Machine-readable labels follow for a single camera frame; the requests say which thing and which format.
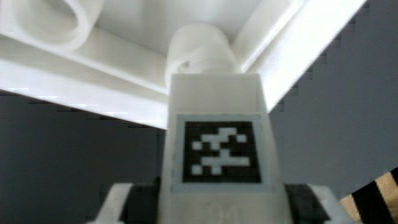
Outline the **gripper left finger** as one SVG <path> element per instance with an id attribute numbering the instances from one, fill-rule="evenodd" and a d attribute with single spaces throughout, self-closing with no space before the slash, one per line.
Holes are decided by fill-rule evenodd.
<path id="1" fill-rule="evenodd" d="M 151 183 L 116 183 L 85 224 L 157 224 L 158 195 L 160 178 Z"/>

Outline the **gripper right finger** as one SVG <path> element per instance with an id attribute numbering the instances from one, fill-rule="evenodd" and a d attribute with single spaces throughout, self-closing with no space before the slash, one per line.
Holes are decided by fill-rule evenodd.
<path id="1" fill-rule="evenodd" d="M 356 224 L 324 185 L 286 184 L 293 224 Z"/>

